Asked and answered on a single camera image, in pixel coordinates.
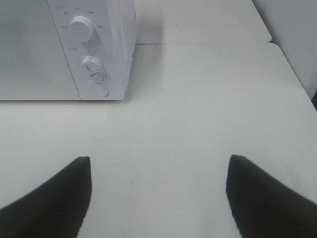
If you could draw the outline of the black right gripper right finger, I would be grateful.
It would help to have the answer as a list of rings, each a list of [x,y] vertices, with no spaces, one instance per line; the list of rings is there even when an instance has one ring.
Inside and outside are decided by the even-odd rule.
[[[226,195],[244,238],[315,238],[317,205],[262,170],[249,159],[232,155]]]

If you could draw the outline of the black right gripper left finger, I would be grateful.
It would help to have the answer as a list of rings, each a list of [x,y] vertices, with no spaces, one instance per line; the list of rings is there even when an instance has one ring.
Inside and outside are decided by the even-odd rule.
[[[75,238],[92,196],[91,161],[79,157],[0,210],[2,238]]]

